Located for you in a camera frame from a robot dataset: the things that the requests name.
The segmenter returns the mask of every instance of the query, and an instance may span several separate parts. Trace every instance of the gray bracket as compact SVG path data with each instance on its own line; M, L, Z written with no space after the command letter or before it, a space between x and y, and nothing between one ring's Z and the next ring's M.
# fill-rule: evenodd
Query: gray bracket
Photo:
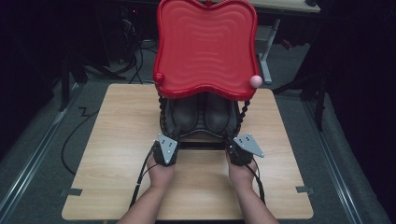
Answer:
M158 134L158 140L161 144L163 159L165 160L165 163L168 164L169 161L172 159L173 154L175 153L175 149L177 147L177 141L161 133Z
M315 194L315 190L307 186L296 187L297 193L306 193L308 195Z
M66 197L67 195L80 196L82 193L82 189L63 189L59 194L62 197Z
M240 137L235 137L233 140L235 141L236 144L238 144L238 146L240 146L245 151L253 153L254 155L257 155L261 158L264 157L264 153L260 149L259 145L256 143L256 140L254 140L253 135L251 135L251 133Z

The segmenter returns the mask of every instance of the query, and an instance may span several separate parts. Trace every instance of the small pink ball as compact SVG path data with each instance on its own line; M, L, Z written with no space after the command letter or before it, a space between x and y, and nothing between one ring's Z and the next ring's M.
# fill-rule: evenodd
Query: small pink ball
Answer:
M260 76L253 76L250 78L250 86L253 88L259 88L262 84L262 78Z

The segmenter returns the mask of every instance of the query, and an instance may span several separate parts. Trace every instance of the gray floor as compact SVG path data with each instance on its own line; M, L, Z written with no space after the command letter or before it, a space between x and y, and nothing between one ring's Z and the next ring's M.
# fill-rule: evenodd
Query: gray floor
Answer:
M308 49L308 45L290 50L274 45L268 57L273 84L262 87L274 89L292 81ZM150 82L155 54L143 50L143 55L144 63L139 74L144 81ZM134 71L135 69L132 69L124 75L130 78ZM83 88L79 88L80 94L70 105L67 113L64 113L64 119L60 123L59 129L56 130L48 146L43 150L42 161L35 163L37 169L23 172L23 168L27 164L32 164L28 163L29 158L41 146L40 142L49 126L60 116L58 111L61 105L60 85L55 88L55 97L39 111L19 141L0 163L0 182L2 183L0 196L3 199L0 218L3 218L4 222L103 223L103 221L70 222L62 219L65 197L61 196L60 192L70 188L73 176L63 167L61 154L67 137L86 119L81 116L82 109L80 108L86 107L86 114L97 111L105 96L106 88L114 82L114 80L90 76L89 82ZM276 102L305 185L314 191L309 196L314 216L308 220L281 220L281 223L390 223L349 149L332 111L329 98L327 97L325 102L324 132L319 133L312 122L311 115L311 105L315 102L301 102L298 93L299 91L286 91L276 96ZM95 116L79 127L64 148L64 159L74 171L78 168L94 120ZM347 192L349 192L347 197L352 198L352 202L356 206L356 210L353 210L352 213L356 211L357 215L350 215L348 207L340 199L345 194L337 187L339 179L334 176L333 167L329 166L329 158L323 152L323 148L327 148L331 152L338 173L341 174L341 180L346 184ZM12 187L20 186L17 177L26 176L26 172L33 178L27 179L26 184L23 185L26 186L26 189L20 190L22 194L18 195L21 197L14 198L15 201L7 212L5 201L9 198L9 193L15 191Z

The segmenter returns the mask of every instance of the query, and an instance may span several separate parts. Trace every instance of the light wood board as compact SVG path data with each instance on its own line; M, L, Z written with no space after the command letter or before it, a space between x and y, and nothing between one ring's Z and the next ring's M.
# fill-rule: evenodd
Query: light wood board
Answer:
M142 163L161 132L152 85L110 85L63 210L68 220L119 219L128 210ZM276 218L311 218L313 210L274 95L258 89L239 135L251 133L265 199ZM177 172L158 219L241 219L223 150L180 150ZM145 176L139 195L149 186Z

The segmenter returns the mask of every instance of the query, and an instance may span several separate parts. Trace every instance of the person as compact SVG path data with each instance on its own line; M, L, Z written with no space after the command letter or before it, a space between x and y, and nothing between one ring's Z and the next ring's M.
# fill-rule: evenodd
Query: person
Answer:
M253 190L253 174L244 166L231 164L228 153L226 153L229 165L229 177L233 183L239 206L247 224L275 224L278 223L267 206ZM255 162L249 164L253 171L257 170ZM156 165L152 155L148 159L147 167L150 178L150 186L136 201L125 215L117 222L118 224L155 223L163 202L163 197L169 189L170 183L175 175L175 165L164 167Z

